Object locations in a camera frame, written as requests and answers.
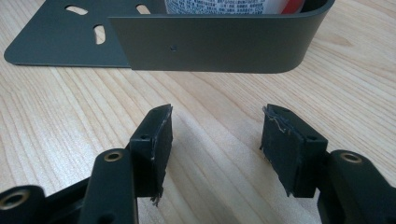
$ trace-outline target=dark gray metal bracket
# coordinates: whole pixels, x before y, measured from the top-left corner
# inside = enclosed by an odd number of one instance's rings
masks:
[[[48,0],[5,58],[32,65],[286,72],[303,60],[333,2],[306,0],[303,12],[292,15],[167,15],[164,1]],[[151,14],[140,15],[140,4]],[[89,13],[66,11],[70,5]],[[98,24],[106,30],[103,45],[94,42]]]

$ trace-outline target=wooden table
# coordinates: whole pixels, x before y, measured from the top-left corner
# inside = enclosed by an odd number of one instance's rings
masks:
[[[396,186],[395,3],[337,0],[298,68],[252,75],[7,63],[43,2],[0,1],[0,191],[78,182],[164,104],[175,140],[163,199],[139,199],[141,223],[319,223],[316,199],[288,198],[259,151],[267,104],[306,120],[329,151],[366,156]]]

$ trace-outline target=slotted hole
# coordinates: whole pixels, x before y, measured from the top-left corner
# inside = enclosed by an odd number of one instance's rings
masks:
[[[151,14],[149,12],[149,9],[143,4],[137,5],[136,9],[137,11],[139,11],[140,14]]]
[[[106,32],[103,25],[95,25],[93,27],[93,32],[95,33],[95,42],[97,45],[101,45],[106,41]]]
[[[71,12],[77,13],[78,15],[81,15],[81,16],[83,16],[83,15],[88,13],[88,11],[85,10],[84,8],[82,8],[82,7],[67,6],[64,9],[66,9],[67,11],[71,11]]]

